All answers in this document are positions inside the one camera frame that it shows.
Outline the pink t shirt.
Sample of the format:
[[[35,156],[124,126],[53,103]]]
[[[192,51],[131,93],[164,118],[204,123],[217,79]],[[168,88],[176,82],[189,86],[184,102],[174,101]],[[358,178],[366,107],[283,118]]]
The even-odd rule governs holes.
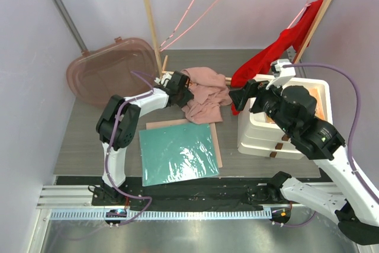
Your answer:
[[[195,124],[222,122],[221,107],[232,103],[226,77],[208,67],[181,71],[189,77],[189,90],[194,98],[182,107],[185,118]]]

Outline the red t shirt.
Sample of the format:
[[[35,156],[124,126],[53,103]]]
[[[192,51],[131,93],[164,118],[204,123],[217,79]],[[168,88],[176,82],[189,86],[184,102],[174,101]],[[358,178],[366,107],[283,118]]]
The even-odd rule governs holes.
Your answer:
[[[322,3],[323,0],[311,2],[296,25],[283,30],[275,42],[249,59],[233,74],[230,86],[242,88],[257,74],[267,74],[271,63],[278,60],[288,48],[293,47],[299,51]]]

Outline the pink wire hanger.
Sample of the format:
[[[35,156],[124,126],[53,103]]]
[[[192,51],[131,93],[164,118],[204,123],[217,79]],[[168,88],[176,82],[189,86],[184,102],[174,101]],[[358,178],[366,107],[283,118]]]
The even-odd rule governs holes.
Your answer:
[[[172,47],[176,42],[182,39],[183,36],[188,34],[189,31],[192,30],[220,1],[221,0],[211,1],[208,7],[201,14],[199,14],[198,17],[196,17],[193,21],[188,22],[196,3],[199,2],[199,0],[191,0],[171,34],[163,42],[161,42],[159,51],[163,52],[167,50],[169,47]]]
[[[294,17],[292,22],[290,22],[287,29],[291,28],[296,23],[296,21],[299,19],[299,17],[302,15],[302,13],[306,10],[306,8],[310,6],[310,3],[311,3],[311,0],[306,0],[306,3],[302,7],[302,9],[299,11],[299,13]]]

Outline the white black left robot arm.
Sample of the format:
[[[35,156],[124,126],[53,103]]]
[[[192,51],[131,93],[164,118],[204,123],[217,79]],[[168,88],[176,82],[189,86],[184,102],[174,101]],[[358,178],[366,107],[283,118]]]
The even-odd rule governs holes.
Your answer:
[[[184,107],[194,98],[189,89],[190,78],[182,72],[166,73],[148,83],[149,90],[139,95],[113,95],[96,125],[104,150],[103,182],[108,185],[105,197],[114,205],[121,204],[126,190],[120,187],[126,180],[126,152],[136,134],[139,119],[153,111],[172,105]]]

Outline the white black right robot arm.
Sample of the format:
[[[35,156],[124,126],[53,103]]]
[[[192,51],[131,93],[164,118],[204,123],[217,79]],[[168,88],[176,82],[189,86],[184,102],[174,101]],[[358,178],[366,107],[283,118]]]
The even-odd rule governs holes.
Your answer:
[[[252,98],[250,112],[265,113],[271,118],[290,143],[314,161],[342,193],[335,197],[280,171],[268,183],[269,199],[303,204],[336,223],[351,241],[359,245],[378,244],[378,201],[372,197],[374,189],[353,167],[341,134],[315,115],[315,97],[303,86],[283,88],[254,79],[229,95],[237,111],[242,111]]]

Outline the pink board under mat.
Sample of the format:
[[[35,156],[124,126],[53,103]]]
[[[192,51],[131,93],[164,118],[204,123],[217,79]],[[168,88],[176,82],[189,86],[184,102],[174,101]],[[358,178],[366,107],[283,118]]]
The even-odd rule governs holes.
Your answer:
[[[178,120],[168,120],[168,121],[157,121],[157,122],[151,122],[146,123],[146,129],[158,129],[162,127],[171,127],[171,126],[177,126],[182,124],[187,124],[189,121],[187,119],[178,119]],[[216,130],[216,124],[210,123],[210,132],[211,132],[211,138],[213,140],[213,145],[215,149],[217,164],[219,168],[223,167],[222,158],[221,158],[221,152],[220,152],[220,146],[219,146],[219,140],[217,137],[217,130]]]

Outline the white drawer storage box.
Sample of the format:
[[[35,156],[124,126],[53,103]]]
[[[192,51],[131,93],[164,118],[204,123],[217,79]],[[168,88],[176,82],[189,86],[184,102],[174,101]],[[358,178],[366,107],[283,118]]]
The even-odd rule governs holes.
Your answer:
[[[318,88],[325,113],[325,120],[332,123],[330,89],[326,81],[294,77],[284,87],[301,85]],[[253,114],[250,108],[255,99],[250,98],[238,115],[237,149],[239,152],[263,157],[281,159],[302,159],[304,155],[289,142],[282,140],[284,132],[275,124],[267,122],[265,113]]]

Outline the pink plastic basket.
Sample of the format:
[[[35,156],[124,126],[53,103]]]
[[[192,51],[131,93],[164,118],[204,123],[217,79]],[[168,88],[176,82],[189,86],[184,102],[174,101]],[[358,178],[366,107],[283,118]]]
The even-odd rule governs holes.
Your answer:
[[[104,108],[113,95],[131,97],[147,92],[156,77],[153,48],[135,37],[118,37],[102,49],[85,51],[66,70],[76,98],[98,108]]]

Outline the green cutting mat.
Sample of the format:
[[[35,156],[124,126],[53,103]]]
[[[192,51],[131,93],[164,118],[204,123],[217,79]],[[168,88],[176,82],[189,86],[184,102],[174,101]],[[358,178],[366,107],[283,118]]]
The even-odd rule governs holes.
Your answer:
[[[209,124],[142,130],[139,140],[144,187],[219,175]]]

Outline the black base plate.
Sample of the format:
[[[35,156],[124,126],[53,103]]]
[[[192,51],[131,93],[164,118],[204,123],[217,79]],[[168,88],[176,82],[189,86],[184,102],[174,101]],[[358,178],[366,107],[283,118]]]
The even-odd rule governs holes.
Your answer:
[[[237,212],[259,210],[265,204],[288,204],[269,178],[201,178],[170,184],[142,186],[139,177],[128,177],[120,190],[89,185],[93,206],[127,206],[130,210],[158,212]]]

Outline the wooden clothes rack frame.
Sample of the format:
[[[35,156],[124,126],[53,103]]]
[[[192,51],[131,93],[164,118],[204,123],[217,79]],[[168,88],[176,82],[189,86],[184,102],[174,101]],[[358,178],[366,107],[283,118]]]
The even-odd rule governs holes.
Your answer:
[[[322,6],[320,7],[316,17],[314,18],[313,23],[310,26],[308,33],[306,34],[306,37],[305,37],[303,43],[300,46],[300,50],[296,53],[296,56],[293,59],[293,64],[295,64],[296,66],[298,66],[300,64],[300,60],[301,60],[301,57],[302,57],[304,51],[306,50],[307,46],[309,45],[311,38],[313,37],[315,31],[317,30],[317,27],[319,26],[321,20],[325,16],[325,13],[326,13],[327,9],[329,8],[330,4],[332,3],[332,1],[333,0],[324,0],[323,1]],[[156,36],[156,29],[155,29],[155,23],[154,23],[153,12],[151,9],[150,0],[143,0],[143,2],[144,2],[147,21],[148,21],[148,25],[149,25],[150,33],[151,33],[151,37],[152,37],[153,50],[155,53],[155,58],[156,58],[157,66],[158,66],[159,75],[162,75],[164,73],[168,73],[168,71],[165,70],[168,57],[161,59],[161,56],[160,56],[161,52],[159,51],[160,45],[158,44],[158,38]]]

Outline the aluminium rail frame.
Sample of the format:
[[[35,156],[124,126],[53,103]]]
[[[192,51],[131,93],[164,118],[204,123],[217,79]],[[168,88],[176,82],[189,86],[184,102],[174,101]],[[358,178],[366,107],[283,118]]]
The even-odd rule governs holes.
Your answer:
[[[351,242],[322,216],[294,205],[287,226],[269,219],[146,220],[120,227],[105,220],[51,220],[56,209],[91,204],[85,185],[45,185],[30,252],[374,252]]]

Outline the metal corner post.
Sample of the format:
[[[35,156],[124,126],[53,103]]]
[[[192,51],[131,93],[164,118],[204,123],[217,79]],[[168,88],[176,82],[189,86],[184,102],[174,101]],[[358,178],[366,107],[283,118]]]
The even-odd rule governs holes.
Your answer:
[[[69,11],[67,10],[63,1],[62,0],[52,0],[52,1],[56,9],[58,10],[63,22],[66,24],[68,30],[70,31],[71,35],[76,41],[76,44],[78,45],[81,53],[87,52],[88,51],[87,46],[84,40],[82,39],[78,29],[76,28],[76,25],[73,22],[73,19],[70,16]]]

